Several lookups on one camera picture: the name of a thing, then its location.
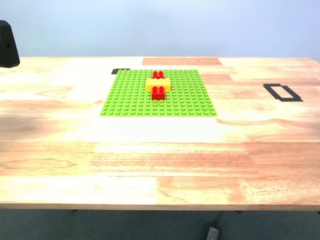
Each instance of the table top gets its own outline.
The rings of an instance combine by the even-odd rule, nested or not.
[[[198,70],[217,117],[100,117],[122,68]],[[319,156],[310,58],[22,57],[0,68],[0,208],[320,211]]]

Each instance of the floor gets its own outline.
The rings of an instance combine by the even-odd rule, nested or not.
[[[218,211],[0,209],[0,240],[205,240]],[[315,211],[226,211],[221,240],[320,240]]]

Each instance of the black cable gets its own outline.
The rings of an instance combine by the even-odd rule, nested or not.
[[[213,224],[212,225],[216,225],[219,221],[219,219],[221,218],[221,215],[224,213],[225,211],[221,211],[219,213],[219,215],[216,217],[216,219],[214,220]]]

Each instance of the lego baseplate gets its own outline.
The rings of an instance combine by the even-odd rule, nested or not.
[[[153,71],[119,70],[102,107],[102,117],[215,117],[217,113],[197,70],[163,70],[171,80],[165,100],[151,100],[146,79]]]

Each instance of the lego brick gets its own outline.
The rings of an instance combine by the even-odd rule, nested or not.
[[[145,90],[151,91],[153,87],[164,87],[166,91],[171,91],[171,80],[170,78],[151,78],[148,77],[145,81]]]
[[[119,70],[130,70],[130,68],[115,68],[112,70],[111,74],[117,74]]]
[[[166,100],[165,88],[154,86],[151,90],[151,100]]]
[[[163,71],[154,71],[152,73],[152,78],[153,79],[164,79],[165,78],[165,74]]]
[[[197,70],[163,70],[171,80],[165,100],[153,100],[146,79],[153,70],[120,70],[103,104],[102,117],[215,117],[217,113]]]

